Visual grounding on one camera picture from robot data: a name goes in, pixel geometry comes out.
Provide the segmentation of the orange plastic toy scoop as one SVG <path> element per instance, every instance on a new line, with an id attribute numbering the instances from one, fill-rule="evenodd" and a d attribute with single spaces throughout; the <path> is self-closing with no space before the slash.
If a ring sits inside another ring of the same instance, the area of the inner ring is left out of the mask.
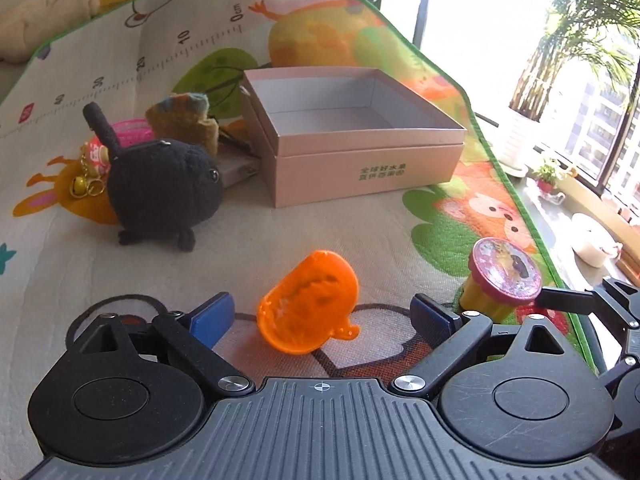
<path id="1" fill-rule="evenodd" d="M 354 340 L 360 327 L 350 322 L 359 282 L 336 252 L 315 250 L 262 297 L 256 324 L 272 348 L 292 356 L 320 349 L 328 340 Z"/>

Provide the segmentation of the small potted plant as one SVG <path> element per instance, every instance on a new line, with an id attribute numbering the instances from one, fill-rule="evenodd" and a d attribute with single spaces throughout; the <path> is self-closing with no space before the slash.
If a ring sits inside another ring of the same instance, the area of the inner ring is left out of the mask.
<path id="1" fill-rule="evenodd" d="M 540 197 L 553 205 L 561 205 L 565 194 L 558 190 L 558 183 L 568 176 L 554 158 L 544 157 L 541 164 L 534 170 L 534 180 L 540 191 Z"/>

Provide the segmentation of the yellow cup with pink lid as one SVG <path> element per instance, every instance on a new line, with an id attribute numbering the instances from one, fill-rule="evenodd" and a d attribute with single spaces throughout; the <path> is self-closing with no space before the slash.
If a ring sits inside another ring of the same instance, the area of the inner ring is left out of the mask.
<path id="1" fill-rule="evenodd" d="M 496 323 L 517 308 L 530 306 L 541 291 L 542 276 L 535 261 L 502 238 L 478 240 L 469 254 L 468 267 L 459 309 L 480 312 Z"/>

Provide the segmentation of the pink cardboard box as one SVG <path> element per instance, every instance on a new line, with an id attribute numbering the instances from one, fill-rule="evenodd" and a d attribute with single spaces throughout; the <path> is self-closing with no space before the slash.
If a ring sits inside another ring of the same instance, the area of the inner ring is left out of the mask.
<path id="1" fill-rule="evenodd" d="M 466 129 L 382 70 L 248 70 L 240 101 L 277 208 L 447 182 Z"/>

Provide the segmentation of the beige plush toy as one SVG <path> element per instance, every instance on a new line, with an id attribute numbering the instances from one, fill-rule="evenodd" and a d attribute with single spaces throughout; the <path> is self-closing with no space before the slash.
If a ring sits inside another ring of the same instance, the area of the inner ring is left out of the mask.
<path id="1" fill-rule="evenodd" d="M 25 0 L 1 12 L 1 59 L 25 63 L 35 50 L 99 13 L 100 0 Z"/>

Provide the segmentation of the red camera keychain toy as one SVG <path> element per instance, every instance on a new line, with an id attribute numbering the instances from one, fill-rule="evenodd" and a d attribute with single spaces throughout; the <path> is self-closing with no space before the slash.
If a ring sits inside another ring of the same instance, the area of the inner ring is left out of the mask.
<path id="1" fill-rule="evenodd" d="M 97 136 L 81 145 L 79 163 L 81 173 L 70 181 L 70 195 L 80 200 L 103 194 L 111 165 L 108 149 Z"/>

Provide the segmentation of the colourful cartoon play mat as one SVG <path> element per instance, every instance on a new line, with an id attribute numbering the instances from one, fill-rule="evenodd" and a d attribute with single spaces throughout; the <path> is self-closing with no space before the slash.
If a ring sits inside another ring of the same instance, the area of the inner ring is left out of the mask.
<path id="1" fill-rule="evenodd" d="M 105 196 L 76 200 L 70 180 L 90 138 L 82 107 L 113 122 L 141 117 L 174 92 L 208 95 L 214 117 L 245 136 L 246 70 L 359 62 L 384 70 L 465 128 L 445 184 L 288 208 L 258 174 L 224 193 L 182 252 L 172 240 L 122 246 Z M 130 321 L 189 310 L 217 292 L 234 299 L 218 352 L 255 380 L 267 376 L 389 378 L 426 353 L 408 319 L 418 292 L 454 300 L 473 243 L 501 236 L 526 249 L 549 285 L 560 282 L 464 90 L 363 0 L 137 0 L 53 41 L 1 105 L 1 474 L 41 460 L 27 420 L 36 385 L 99 314 Z M 360 285 L 351 341 L 308 356 L 274 350 L 255 324 L 258 301 L 317 249 L 354 268 Z"/>

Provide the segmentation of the black plush cat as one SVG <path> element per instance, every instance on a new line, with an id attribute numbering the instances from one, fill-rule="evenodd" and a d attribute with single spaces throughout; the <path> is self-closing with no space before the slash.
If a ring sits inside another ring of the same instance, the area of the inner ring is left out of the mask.
<path id="1" fill-rule="evenodd" d="M 192 252 L 194 226 L 212 218 L 224 197 L 214 160 L 179 140 L 123 146 L 98 104 L 85 105 L 82 114 L 107 148 L 106 192 L 122 225 L 119 244 L 173 238 L 182 252 Z"/>

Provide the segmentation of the pink toy racket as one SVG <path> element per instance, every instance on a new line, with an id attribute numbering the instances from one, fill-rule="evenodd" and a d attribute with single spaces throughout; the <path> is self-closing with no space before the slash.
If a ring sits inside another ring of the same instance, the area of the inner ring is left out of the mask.
<path id="1" fill-rule="evenodd" d="M 112 125 L 119 143 L 124 148 L 155 139 L 149 123 L 144 118 L 123 120 Z"/>

